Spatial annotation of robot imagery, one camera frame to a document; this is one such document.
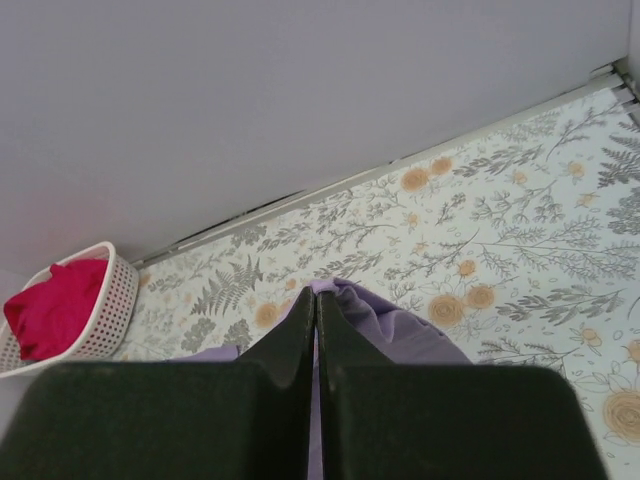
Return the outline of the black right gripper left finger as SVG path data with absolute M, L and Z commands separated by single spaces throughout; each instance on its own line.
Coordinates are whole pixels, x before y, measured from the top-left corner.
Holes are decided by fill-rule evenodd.
M 73 362 L 42 372 L 1 443 L 5 479 L 302 479 L 314 295 L 227 362 Z

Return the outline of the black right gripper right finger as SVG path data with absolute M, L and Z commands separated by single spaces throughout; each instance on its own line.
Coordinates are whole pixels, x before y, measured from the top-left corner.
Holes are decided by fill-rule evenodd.
M 531 366 L 401 365 L 318 298 L 327 479 L 603 479 L 576 394 Z

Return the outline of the purple t shirt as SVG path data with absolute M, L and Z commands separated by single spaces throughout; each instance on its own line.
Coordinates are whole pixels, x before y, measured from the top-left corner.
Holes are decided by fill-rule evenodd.
M 348 280 L 313 280 L 314 294 L 330 292 L 347 322 L 376 349 L 399 364 L 470 364 L 437 327 L 414 313 Z M 323 479 L 318 341 L 315 340 L 306 479 Z M 169 362 L 229 362 L 240 356 L 239 340 Z

